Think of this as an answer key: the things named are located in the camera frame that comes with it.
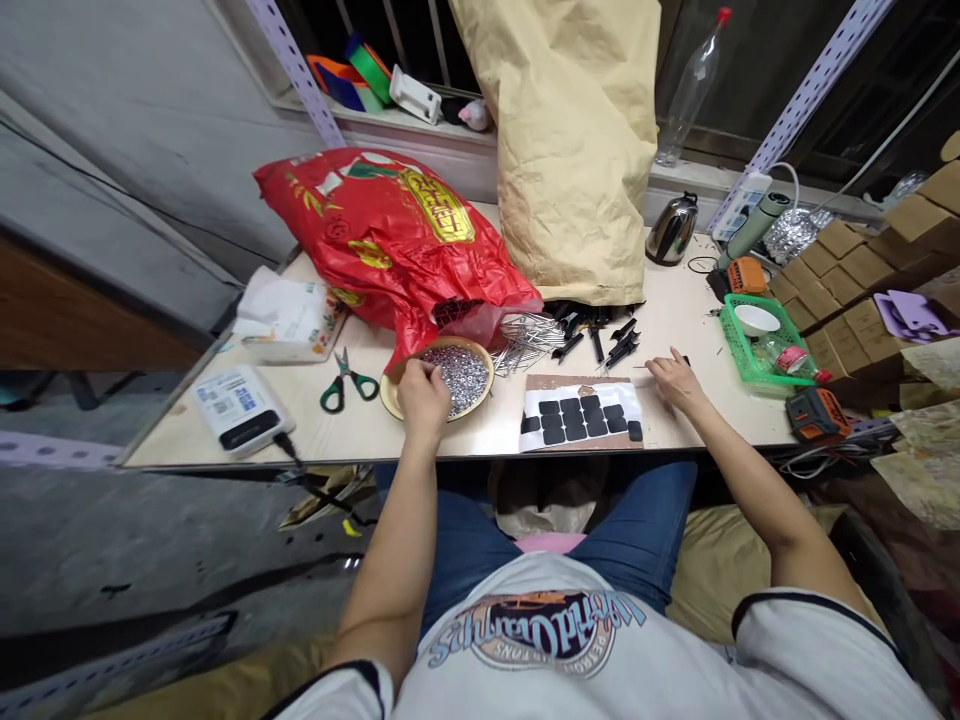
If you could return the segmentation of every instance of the pink cushion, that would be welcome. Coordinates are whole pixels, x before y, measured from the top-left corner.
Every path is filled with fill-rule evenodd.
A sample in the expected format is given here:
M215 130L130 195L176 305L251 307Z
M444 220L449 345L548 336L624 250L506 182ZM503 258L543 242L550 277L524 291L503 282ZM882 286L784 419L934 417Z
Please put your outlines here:
M517 540L514 544L520 548L521 552L546 550L547 552L566 555L579 545L585 537L586 535L581 533L541 533Z

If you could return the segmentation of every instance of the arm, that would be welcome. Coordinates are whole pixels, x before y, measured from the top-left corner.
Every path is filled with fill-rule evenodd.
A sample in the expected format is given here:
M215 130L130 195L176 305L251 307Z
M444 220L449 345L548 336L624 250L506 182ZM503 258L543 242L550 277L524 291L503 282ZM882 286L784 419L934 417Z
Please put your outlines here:
M772 585L812 590L861 613L860 591L830 538L793 490L730 427L676 348L646 363L668 402L683 412L713 456L733 499L770 550Z
M408 361L399 400L407 433L400 465L323 667L377 660L395 697L416 655L433 569L437 448L450 414L441 370Z

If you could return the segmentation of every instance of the black cable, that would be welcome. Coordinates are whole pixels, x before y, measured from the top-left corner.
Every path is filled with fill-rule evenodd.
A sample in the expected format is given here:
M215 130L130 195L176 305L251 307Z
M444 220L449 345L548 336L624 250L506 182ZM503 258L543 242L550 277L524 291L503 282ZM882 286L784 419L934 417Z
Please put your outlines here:
M33 139L32 137L30 137L29 135L21 132L20 130L18 130L17 128L15 128L13 125L11 125L10 123L8 123L8 122L7 122L6 120L4 120L3 118L0 118L0 125L2 125L2 126L5 127L7 130L9 130L10 132L12 132L14 135L16 135L17 137L19 137L21 140L24 140L24 141L30 143L31 145L33 145L33 146L34 146L35 148L37 148L38 150L42 150L42 151L45 152L47 155L49 155L50 157L52 157L54 160L57 160L57 161L63 163L64 165L66 165L68 168L70 168L70 169L73 170L74 172L78 172L78 173L80 173L81 175L83 175L84 177L88 177L88 178L90 178L91 180L95 180L96 182L100 183L101 185L104 185L104 186L110 188L111 190L113 190L114 192L120 193L121 195L125 195L126 197L130 198L131 200L136 200L138 203L140 203L140 204L143 205L144 207L150 208L150 209L153 210L155 213L157 213L157 214L159 214L159 215L163 215L164 217L170 218L171 220L175 220L176 222L180 223L181 225L186 225L187 227L193 228L194 230L200 230L201 232L207 233L207 235L212 235L213 237L217 238L218 240L222 240L223 242L227 243L228 245L233 245L233 247L235 247L235 248L237 248L237 249L239 249L239 250L243 250L244 252L250 253L251 255L256 255L256 256L257 256L258 258L260 258L261 260L266 260L267 262L273 263L274 265L277 264L277 261L274 260L273 258L267 257L266 255L262 255L262 254L258 253L256 250L251 250L250 248L244 247L243 245L240 245L239 243L236 243L236 242L234 242L233 240L224 237L223 235L221 235L221 234L218 233L218 232L214 232L213 230L208 230L207 228L203 227L202 225L194 225L194 224L191 223L191 222L187 222L187 221L184 220L183 218L181 218L181 217L179 217L179 216L177 216L177 215L174 215L173 213L169 213L169 212L167 212L166 210L164 210L164 209L162 209L162 208L158 208L156 205L153 205L152 203L149 203L149 202L147 202L146 200L143 200L142 198L139 198L139 197L137 197L136 195L127 192L127 191L124 190L123 188L120 188L120 187L114 185L113 183L104 180L103 178L99 178L99 177L97 177L96 175L94 175L93 173L87 172L86 170L84 170L84 169L81 168L81 167L77 167L76 165L74 165L74 164L73 164L72 162L70 162L69 160L60 157L57 153L55 153L53 150L51 150L50 148L48 148L48 147L47 147L46 145L44 145L43 143L37 142L36 140L34 140L34 139Z
M361 527L369 527L371 525L377 524L377 521L375 519L364 520L359 515L357 515L356 510L353 509L353 505L351 505L350 503L346 503L343 500L339 500L338 498L334 497L328 492L324 492L323 490L318 488L316 485L314 485L312 482L310 482L309 476L307 475L307 472L306 472L306 468L304 467L304 464L303 464L303 460L301 460L300 456L297 455L297 448L294 446L293 440L290 439L289 435L287 435L286 433L279 433L278 435L274 436L273 441L277 444L277 447L283 450L283 452L287 455L287 457L293 460L293 464L296 465L297 470L300 471L300 477L297 478L297 482L300 484L300 486L304 490L306 490L308 493L310 493L314 497L320 498L324 502L330 505L333 505L338 510L342 510L347 514L347 516L351 520L353 520L357 525L360 525Z
M690 263L692 263L694 260L713 260L713 267L710 268L709 270L697 270L696 268L693 268L690 265ZM712 273L714 270L717 269L717 266L719 264L720 264L719 260L717 260L715 257L712 257L710 255L697 255L695 258L690 258L689 260L687 260L687 270L690 270L691 272L695 272L697 275L709 275L710 273Z

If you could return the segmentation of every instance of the thermos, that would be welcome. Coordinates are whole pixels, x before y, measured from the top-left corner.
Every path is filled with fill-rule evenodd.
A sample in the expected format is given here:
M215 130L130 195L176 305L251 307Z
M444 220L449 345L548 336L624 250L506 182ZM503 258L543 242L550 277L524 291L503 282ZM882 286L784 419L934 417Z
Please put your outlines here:
M697 212L697 196L693 193L684 192L683 197L667 203L647 236L647 257L657 265L677 265L693 237Z
M730 263L738 257L747 255L788 207L790 207L790 198L786 195L780 193L764 195L757 207L750 213L747 221L737 230L737 234L730 238L727 249L723 251L717 261L717 267L726 270L730 267Z

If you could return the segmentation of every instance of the green scissors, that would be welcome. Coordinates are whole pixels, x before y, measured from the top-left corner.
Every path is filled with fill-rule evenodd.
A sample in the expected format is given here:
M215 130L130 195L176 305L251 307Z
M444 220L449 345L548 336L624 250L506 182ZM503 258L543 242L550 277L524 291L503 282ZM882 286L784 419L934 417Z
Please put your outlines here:
M337 365L340 366L340 374L334 379L330 384L323 395L320 396L320 407L326 410L331 415L336 415L338 412L343 410L343 378L349 375L353 378L353 384L357 388L357 392L360 393L360 397L364 400L373 400L377 394L380 392L380 383L378 383L373 378L368 378L366 375L360 375L355 373L350 369L350 361L347 359L347 349L343 349L343 355L340 355L334 351L333 356L337 359ZM373 390L370 390L367 393L363 392L363 386L366 384L373 385ZM330 406L330 400L336 398L337 404L333 407Z

